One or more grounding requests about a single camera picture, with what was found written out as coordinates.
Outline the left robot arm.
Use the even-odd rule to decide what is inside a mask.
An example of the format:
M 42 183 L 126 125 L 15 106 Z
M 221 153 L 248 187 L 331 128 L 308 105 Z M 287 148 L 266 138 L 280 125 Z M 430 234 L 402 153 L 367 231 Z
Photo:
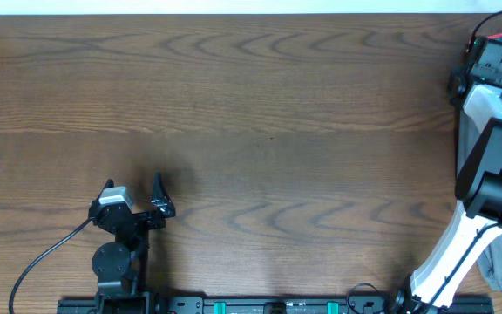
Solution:
M 108 180 L 89 207 L 89 220 L 114 236 L 92 258 L 92 270 L 98 279 L 97 313 L 156 313 L 161 307 L 156 294 L 146 285 L 149 232 L 163 229 L 176 210 L 160 173 L 153 178 L 153 208 L 134 213 L 133 204 L 126 187 Z

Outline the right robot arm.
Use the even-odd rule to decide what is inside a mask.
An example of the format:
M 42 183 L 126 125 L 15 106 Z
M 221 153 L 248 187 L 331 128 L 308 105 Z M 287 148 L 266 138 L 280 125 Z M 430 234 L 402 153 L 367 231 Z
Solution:
M 459 297 L 459 284 L 502 235 L 502 33 L 471 39 L 451 72 L 458 111 L 456 207 L 425 262 L 397 292 L 393 313 L 491 313 L 488 297 Z

